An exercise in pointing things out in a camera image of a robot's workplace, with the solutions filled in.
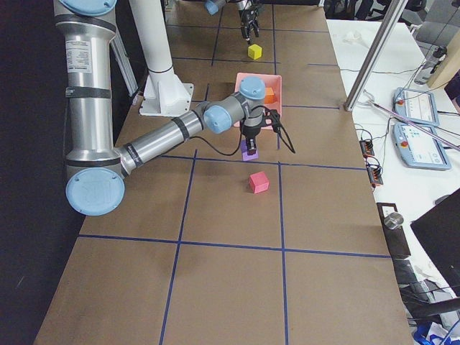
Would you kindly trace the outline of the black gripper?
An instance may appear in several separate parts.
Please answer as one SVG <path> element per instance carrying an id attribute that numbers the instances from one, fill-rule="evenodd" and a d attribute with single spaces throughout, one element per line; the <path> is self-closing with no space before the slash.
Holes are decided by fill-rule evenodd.
<path id="1" fill-rule="evenodd" d="M 246 123 L 243 124 L 242 127 L 242 134 L 246 140 L 247 146 L 247 155 L 252 156 L 257 154 L 257 143 L 256 143 L 256 136 L 261 131 L 261 125 L 257 124 L 255 126 L 249 126 Z"/>
<path id="2" fill-rule="evenodd" d="M 247 44 L 251 43 L 251 30 L 259 37 L 258 10 L 255 8 L 240 11 L 242 36 Z"/>

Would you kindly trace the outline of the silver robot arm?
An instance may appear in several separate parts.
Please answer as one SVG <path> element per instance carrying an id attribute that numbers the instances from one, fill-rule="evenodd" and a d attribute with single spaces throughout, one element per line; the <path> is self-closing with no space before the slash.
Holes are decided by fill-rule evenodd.
<path id="1" fill-rule="evenodd" d="M 146 104 L 150 114 L 169 121 L 116 147 L 112 132 L 110 44 L 117 34 L 114 1 L 55 1 L 56 27 L 65 38 L 72 150 L 66 155 L 69 204 L 87 216 L 113 211 L 124 197 L 124 178 L 144 163 L 209 129 L 220 134 L 238 124 L 249 147 L 264 126 L 265 83 L 243 78 L 222 101 L 192 109 L 191 84 L 175 74 L 162 5 L 132 1 L 134 23 L 147 63 Z"/>
<path id="2" fill-rule="evenodd" d="M 263 5 L 259 1 L 251 0 L 206 0 L 204 1 L 204 6 L 210 15 L 214 15 L 228 3 L 236 4 L 240 18 L 241 35 L 247 44 L 251 45 L 252 33 L 254 33 L 255 37 L 259 37 L 258 16 Z"/>

